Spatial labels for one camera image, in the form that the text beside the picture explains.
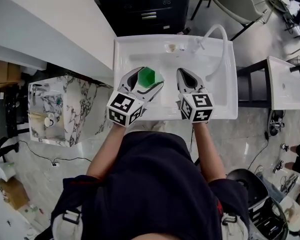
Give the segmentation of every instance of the fiducial marker cube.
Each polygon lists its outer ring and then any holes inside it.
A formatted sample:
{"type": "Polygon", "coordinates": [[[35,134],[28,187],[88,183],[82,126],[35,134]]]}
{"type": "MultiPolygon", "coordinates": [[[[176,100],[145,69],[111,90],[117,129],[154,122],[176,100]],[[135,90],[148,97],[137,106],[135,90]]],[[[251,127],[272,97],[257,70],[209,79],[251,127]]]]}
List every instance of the fiducial marker cube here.
{"type": "Polygon", "coordinates": [[[107,105],[106,117],[124,127],[141,117],[144,102],[114,90],[107,105]]]}
{"type": "Polygon", "coordinates": [[[191,123],[209,122],[214,112],[211,93],[180,93],[180,110],[191,123]]]}

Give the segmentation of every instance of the dark navy shirt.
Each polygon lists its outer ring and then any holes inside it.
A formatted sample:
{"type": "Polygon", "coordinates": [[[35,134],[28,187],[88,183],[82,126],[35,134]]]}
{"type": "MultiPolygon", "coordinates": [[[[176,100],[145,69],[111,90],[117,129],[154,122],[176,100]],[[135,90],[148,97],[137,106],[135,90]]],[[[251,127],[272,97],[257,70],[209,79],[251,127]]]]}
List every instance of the dark navy shirt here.
{"type": "Polygon", "coordinates": [[[63,180],[52,212],[82,205],[82,239],[130,240],[165,233],[181,240],[221,239],[221,217],[236,213],[248,226],[246,189],[229,179],[205,181],[184,140],[162,132],[132,132],[103,181],[63,180]]]}

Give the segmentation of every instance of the tiled floor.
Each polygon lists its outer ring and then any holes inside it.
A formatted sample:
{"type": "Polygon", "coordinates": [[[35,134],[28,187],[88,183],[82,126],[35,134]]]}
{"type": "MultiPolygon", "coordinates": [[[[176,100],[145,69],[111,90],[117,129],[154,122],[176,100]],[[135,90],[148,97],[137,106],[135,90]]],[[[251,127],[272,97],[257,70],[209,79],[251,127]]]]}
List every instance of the tiled floor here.
{"type": "MultiPolygon", "coordinates": [[[[192,15],[197,2],[198,0],[190,1],[188,17],[192,15]]],[[[195,20],[188,22],[192,28],[192,35],[204,35],[213,24],[223,25],[230,38],[241,30],[241,25],[227,16],[213,2],[210,8],[206,8],[205,3],[207,2],[202,3],[195,20]]],[[[263,11],[264,8],[267,8],[265,3],[258,5],[260,11],[263,11]]],[[[245,67],[264,60],[267,56],[288,59],[288,53],[300,48],[300,40],[293,38],[298,34],[296,31],[294,35],[291,35],[284,31],[284,28],[285,24],[281,16],[273,13],[266,25],[256,23],[238,37],[233,42],[237,66],[245,67]]],[[[220,37],[219,33],[214,33],[214,37],[220,37]]],[[[214,120],[208,124],[216,149],[227,172],[236,168],[247,168],[255,155],[267,144],[264,137],[267,119],[267,109],[239,108],[237,120],[214,120]]],[[[277,136],[270,138],[268,147],[250,168],[254,172],[259,165],[263,165],[266,178],[278,187],[282,176],[289,175],[291,172],[281,170],[277,174],[272,174],[273,166],[280,158],[289,162],[296,157],[291,152],[282,152],[280,144],[283,142],[289,145],[300,144],[300,111],[286,111],[283,121],[285,128],[277,136]]],[[[30,148],[41,156],[92,159],[108,131],[109,126],[106,125],[101,134],[70,148],[33,142],[30,141],[28,134],[22,134],[19,138],[29,142],[30,148]]],[[[190,146],[192,126],[186,120],[167,121],[165,131],[180,135],[190,146]]],[[[193,160],[198,157],[194,136],[191,156],[193,160]]],[[[50,161],[36,157],[24,143],[20,143],[19,153],[16,154],[12,151],[7,155],[7,159],[15,162],[17,177],[24,184],[31,201],[44,211],[45,219],[41,221],[44,227],[49,225],[49,214],[62,192],[62,179],[84,174],[89,166],[89,162],[86,160],[78,159],[61,161],[60,167],[51,168],[50,161]]]]}

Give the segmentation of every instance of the drawer handle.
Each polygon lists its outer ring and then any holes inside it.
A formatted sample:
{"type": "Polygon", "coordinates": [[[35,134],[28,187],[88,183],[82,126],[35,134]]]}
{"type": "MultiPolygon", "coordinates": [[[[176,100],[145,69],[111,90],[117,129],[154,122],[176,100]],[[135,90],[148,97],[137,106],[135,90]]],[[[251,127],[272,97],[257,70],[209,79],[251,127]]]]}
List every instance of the drawer handle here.
{"type": "Polygon", "coordinates": [[[152,20],[152,19],[156,19],[156,18],[157,18],[156,15],[142,17],[143,20],[152,20]]]}
{"type": "Polygon", "coordinates": [[[157,15],[156,12],[146,12],[146,13],[141,13],[141,16],[150,16],[150,15],[157,15]]]}

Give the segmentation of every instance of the green object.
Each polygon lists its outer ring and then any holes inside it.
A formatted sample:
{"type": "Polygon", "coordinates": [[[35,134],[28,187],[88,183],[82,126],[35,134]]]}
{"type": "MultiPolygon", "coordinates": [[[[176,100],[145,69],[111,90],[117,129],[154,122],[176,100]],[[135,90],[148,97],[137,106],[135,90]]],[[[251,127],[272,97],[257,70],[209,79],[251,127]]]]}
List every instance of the green object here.
{"type": "Polygon", "coordinates": [[[62,102],[61,98],[57,98],[57,99],[56,99],[56,104],[57,104],[57,105],[60,105],[61,102],[62,102]]]}
{"type": "Polygon", "coordinates": [[[155,72],[147,66],[138,73],[138,84],[144,88],[150,88],[163,80],[160,73],[155,72]]]}

